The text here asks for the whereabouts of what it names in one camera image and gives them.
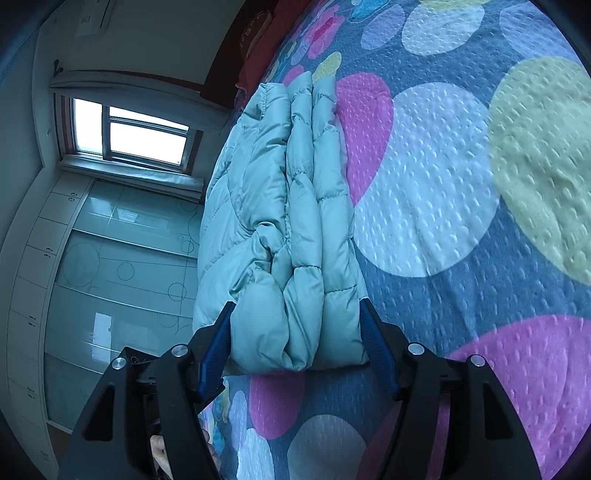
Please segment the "window frame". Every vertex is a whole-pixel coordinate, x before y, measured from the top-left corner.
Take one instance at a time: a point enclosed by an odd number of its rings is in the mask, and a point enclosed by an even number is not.
[[[168,127],[166,125],[153,124],[143,120],[134,120],[128,118],[121,118],[110,114],[110,106],[102,105],[102,155],[90,152],[80,151],[76,148],[76,129],[74,128],[74,98],[54,95],[56,124],[59,132],[59,150],[60,157],[64,154],[79,155],[87,158],[101,158],[103,160],[114,161],[119,163],[126,163],[153,170],[170,171],[175,173],[183,173],[191,175],[197,150],[201,143],[203,132],[194,128],[189,128],[187,131]],[[147,128],[155,131],[165,132],[169,134],[184,137],[185,145],[180,165],[170,164],[164,161],[156,160],[154,158],[141,157],[127,153],[114,152],[111,150],[111,123],[131,125],[134,127]]]

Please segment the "polka dot bedspread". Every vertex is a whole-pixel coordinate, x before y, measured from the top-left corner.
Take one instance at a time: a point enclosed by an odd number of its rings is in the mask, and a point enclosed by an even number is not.
[[[551,479],[591,423],[591,79],[576,53],[529,2],[321,0],[263,80],[306,70],[337,77],[370,300],[438,355],[484,355]],[[377,474],[399,406],[371,367],[225,383],[203,413],[224,478]]]

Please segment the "window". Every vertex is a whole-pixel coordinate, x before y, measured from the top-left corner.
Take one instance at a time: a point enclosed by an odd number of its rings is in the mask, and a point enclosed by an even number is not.
[[[191,173],[203,135],[199,130],[79,99],[63,98],[62,111],[68,153]]]

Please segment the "red pillow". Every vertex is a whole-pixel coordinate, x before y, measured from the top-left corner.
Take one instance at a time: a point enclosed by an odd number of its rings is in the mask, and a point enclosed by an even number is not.
[[[263,10],[257,13],[242,32],[238,47],[240,48],[240,55],[244,60],[251,56],[252,49],[255,47],[256,42],[259,41],[261,35],[265,32],[273,16],[269,10]]]
[[[279,0],[273,12],[273,21],[252,49],[238,74],[236,87],[250,98],[261,82],[275,52],[291,27],[312,0]]]

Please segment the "headboard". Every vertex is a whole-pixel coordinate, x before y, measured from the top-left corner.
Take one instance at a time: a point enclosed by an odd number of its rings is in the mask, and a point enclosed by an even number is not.
[[[234,108],[236,82],[244,64],[238,42],[247,23],[262,10],[273,11],[278,0],[246,0],[230,26],[209,69],[201,97]]]

